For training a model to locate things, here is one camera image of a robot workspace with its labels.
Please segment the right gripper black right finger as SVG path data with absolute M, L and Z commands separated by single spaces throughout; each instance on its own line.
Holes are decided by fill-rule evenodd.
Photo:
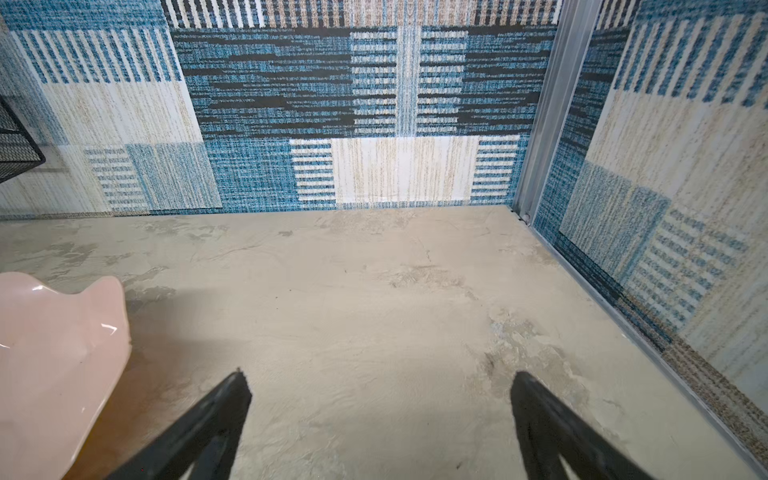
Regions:
M 518 371 L 510 388 L 516 436 L 529 479 L 648 479 L 534 375 Z

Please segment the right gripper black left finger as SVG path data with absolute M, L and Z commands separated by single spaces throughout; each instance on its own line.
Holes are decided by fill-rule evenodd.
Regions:
M 236 370 L 108 475 L 110 479 L 228 479 L 252 400 Z

